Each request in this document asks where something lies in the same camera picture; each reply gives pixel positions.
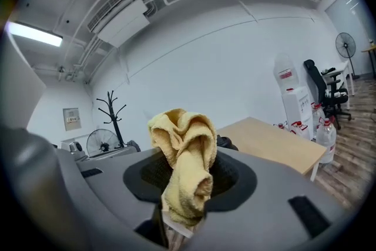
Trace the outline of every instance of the light wood tabletop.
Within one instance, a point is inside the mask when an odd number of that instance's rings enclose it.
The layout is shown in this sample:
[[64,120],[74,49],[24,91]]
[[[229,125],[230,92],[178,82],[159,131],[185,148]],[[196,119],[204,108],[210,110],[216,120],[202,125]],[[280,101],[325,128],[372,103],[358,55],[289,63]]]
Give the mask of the light wood tabletop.
[[369,51],[374,51],[376,49],[376,45],[372,46],[371,48],[368,48],[362,52],[369,52]]
[[240,152],[283,163],[306,174],[325,153],[325,147],[255,118],[245,118],[217,130]]

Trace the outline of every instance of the standing fan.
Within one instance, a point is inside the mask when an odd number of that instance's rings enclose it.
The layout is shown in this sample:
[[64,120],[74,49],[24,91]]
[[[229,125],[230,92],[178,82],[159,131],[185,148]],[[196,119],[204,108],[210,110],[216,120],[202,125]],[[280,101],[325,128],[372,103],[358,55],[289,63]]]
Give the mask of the standing fan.
[[110,130],[106,129],[98,129],[92,132],[86,143],[86,150],[88,151],[89,157],[119,148],[120,142],[118,137]]
[[355,75],[353,62],[351,61],[351,57],[354,56],[355,50],[357,49],[352,36],[346,32],[340,33],[335,39],[335,47],[341,56],[350,60],[352,67],[352,78],[358,79],[360,76]]

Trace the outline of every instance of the label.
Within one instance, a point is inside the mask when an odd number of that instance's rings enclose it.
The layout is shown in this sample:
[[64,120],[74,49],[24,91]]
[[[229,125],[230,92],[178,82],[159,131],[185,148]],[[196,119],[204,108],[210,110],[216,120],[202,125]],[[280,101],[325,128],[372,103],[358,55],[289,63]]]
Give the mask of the label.
[[330,154],[332,154],[334,151],[335,151],[335,144],[333,144],[332,146],[328,146],[328,147],[327,147],[327,151],[325,152],[325,155],[330,155]]
[[279,75],[280,75],[280,79],[285,79],[285,78],[289,78],[290,76],[292,76],[293,73],[291,72],[291,69],[286,69],[280,72]]

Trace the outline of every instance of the water bottle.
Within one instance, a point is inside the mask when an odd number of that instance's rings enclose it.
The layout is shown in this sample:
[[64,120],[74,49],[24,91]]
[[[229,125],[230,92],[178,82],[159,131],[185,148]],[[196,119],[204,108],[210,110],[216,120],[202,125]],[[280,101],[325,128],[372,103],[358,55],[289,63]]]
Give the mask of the water bottle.
[[316,142],[326,148],[320,163],[330,163],[333,161],[336,138],[337,131],[329,118],[326,118],[324,124],[317,129]]
[[281,123],[281,122],[280,122],[278,125],[274,124],[273,126],[278,126],[279,129],[281,129],[281,130],[286,130],[287,132],[290,131],[290,130],[288,129],[288,127],[287,127],[287,122],[285,122],[285,123]]
[[299,86],[298,74],[292,60],[286,53],[279,53],[276,56],[274,60],[274,77],[282,93],[286,93],[288,89],[294,89]]
[[291,132],[307,140],[310,140],[310,132],[307,125],[303,125],[301,121],[297,121],[291,124]]
[[313,138],[316,139],[317,129],[325,121],[325,113],[320,104],[312,103]]

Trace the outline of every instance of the white water dispenser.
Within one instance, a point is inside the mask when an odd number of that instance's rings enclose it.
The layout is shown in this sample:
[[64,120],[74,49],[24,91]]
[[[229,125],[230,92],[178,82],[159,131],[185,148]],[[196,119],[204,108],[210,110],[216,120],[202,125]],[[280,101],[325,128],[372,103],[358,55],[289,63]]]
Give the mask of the white water dispenser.
[[286,111],[288,126],[301,121],[308,126],[309,140],[313,138],[313,118],[310,96],[306,86],[291,88],[282,93],[284,109]]

